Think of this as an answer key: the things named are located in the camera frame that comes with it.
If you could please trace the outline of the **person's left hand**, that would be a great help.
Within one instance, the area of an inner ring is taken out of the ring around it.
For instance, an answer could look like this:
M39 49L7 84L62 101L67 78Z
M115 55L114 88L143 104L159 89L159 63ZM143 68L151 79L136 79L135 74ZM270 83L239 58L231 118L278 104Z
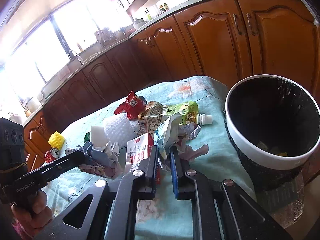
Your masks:
M47 206L47 195L42 190L37 193L32 209L33 214L16 204L11 205L16 220L12 225L21 239L33 239L54 218L52 210Z

